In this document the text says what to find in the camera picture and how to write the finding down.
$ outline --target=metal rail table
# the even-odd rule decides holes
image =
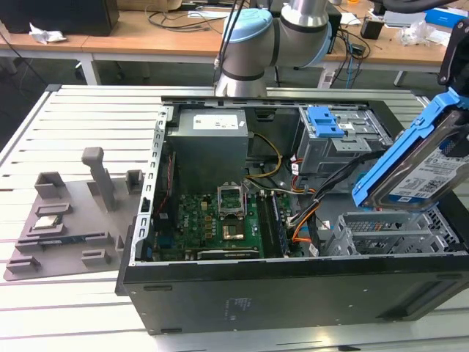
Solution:
[[[146,163],[161,95],[208,96],[197,87],[63,86],[45,92],[0,153],[0,271],[36,196],[39,172],[88,180],[84,147],[101,146],[112,177]],[[384,100],[408,125],[426,101],[408,91],[270,89],[272,96]],[[5,282],[0,279],[0,351],[466,351],[469,291],[416,322],[151,337],[127,297],[114,295],[116,271]]]

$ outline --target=hard drive label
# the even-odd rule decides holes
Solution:
[[[449,158],[436,149],[427,156],[396,188],[390,196],[397,202],[412,202],[427,199],[437,193],[447,182],[457,175],[457,170],[469,162],[464,158]]]

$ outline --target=black box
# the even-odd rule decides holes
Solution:
[[[378,39],[383,25],[384,22],[382,21],[373,21],[365,18],[365,21],[363,22],[360,30],[360,35],[365,39]]]
[[[31,22],[46,31],[107,36],[118,19],[116,0],[0,0],[0,20],[10,33],[28,33]]]

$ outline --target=yellow wire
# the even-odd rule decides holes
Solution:
[[[279,169],[280,169],[280,166],[281,166],[281,155],[280,155],[280,152],[278,151],[277,147],[275,145],[273,145],[273,143],[271,141],[269,141],[265,136],[263,136],[262,134],[260,133],[255,133],[254,134],[255,136],[258,136],[262,139],[264,139],[271,147],[272,149],[276,152],[277,154],[277,158],[278,158],[278,161],[277,161],[277,165],[276,165],[276,168],[272,171],[269,171],[269,172],[266,172],[264,174],[258,174],[258,175],[246,175],[245,177],[246,178],[263,178],[263,177],[268,177],[268,176],[271,176],[273,174],[275,174]]]

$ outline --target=electronic chip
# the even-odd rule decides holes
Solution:
[[[227,216],[221,222],[222,237],[225,241],[244,240],[244,219]]]

